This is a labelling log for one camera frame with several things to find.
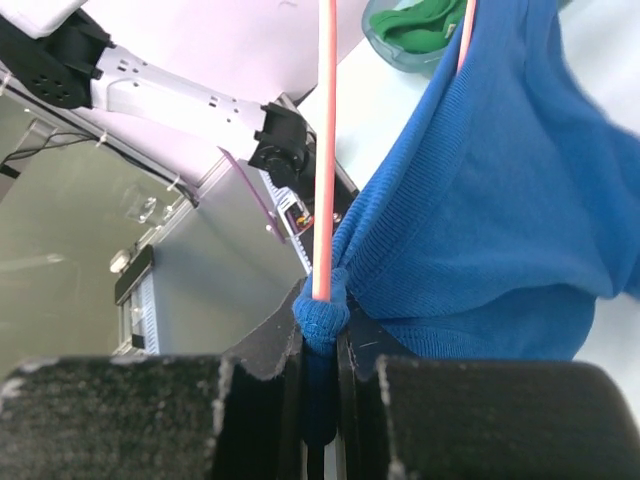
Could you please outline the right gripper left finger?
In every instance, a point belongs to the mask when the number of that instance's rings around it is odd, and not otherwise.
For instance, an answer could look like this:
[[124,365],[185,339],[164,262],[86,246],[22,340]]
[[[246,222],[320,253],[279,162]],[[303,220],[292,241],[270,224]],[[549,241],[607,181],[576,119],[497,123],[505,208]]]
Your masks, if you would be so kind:
[[212,355],[40,357],[1,384],[5,479],[302,479],[291,306]]

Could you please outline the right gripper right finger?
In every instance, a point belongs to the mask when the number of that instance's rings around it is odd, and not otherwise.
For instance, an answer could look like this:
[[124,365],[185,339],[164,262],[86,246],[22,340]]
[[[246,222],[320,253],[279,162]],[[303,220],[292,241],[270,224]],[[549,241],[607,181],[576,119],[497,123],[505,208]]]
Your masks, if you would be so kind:
[[638,429],[601,369],[424,360],[350,309],[337,347],[339,478],[638,477]]

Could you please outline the blue tank top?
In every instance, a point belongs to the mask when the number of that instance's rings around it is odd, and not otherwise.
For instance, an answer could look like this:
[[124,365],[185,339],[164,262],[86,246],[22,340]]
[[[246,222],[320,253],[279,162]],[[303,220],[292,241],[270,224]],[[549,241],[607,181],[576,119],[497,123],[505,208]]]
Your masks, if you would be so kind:
[[569,361],[595,302],[639,292],[639,142],[582,93],[552,1],[482,1],[333,237],[331,297],[293,311],[304,437],[335,434],[350,300],[415,354]]

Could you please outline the pink wire hanger with blue top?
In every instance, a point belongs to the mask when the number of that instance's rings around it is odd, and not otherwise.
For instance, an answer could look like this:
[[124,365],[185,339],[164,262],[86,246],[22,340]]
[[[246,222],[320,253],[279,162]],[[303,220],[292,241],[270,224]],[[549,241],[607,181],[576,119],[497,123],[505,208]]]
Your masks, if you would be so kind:
[[339,227],[333,225],[335,188],[337,24],[336,4],[320,7],[319,85],[324,104],[317,132],[312,273],[294,302],[294,316],[305,342],[305,393],[301,409],[307,446],[306,474],[324,476],[324,449],[336,432],[337,337],[350,318],[355,299],[374,319],[409,318],[417,295],[408,287],[409,262],[400,257],[425,220],[440,186],[417,150],[438,106],[438,95],[464,61],[475,15],[468,2],[453,32],[441,70],[429,84],[403,131]]

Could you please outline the green tank top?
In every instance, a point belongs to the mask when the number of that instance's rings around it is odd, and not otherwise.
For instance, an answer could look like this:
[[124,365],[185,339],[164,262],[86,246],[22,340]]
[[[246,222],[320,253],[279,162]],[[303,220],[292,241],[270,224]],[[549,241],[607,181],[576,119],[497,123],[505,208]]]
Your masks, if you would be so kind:
[[466,11],[466,1],[426,0],[374,13],[369,25],[386,44],[410,54],[445,48]]

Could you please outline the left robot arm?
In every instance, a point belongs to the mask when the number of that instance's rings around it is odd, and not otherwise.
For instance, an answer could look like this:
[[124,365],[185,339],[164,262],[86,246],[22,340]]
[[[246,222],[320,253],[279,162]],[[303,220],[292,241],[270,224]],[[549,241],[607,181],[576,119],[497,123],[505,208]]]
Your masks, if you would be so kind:
[[268,172],[276,187],[313,195],[315,149],[297,112],[237,99],[149,64],[113,43],[82,6],[2,2],[1,61],[33,96],[60,109],[99,109],[218,136],[225,151]]

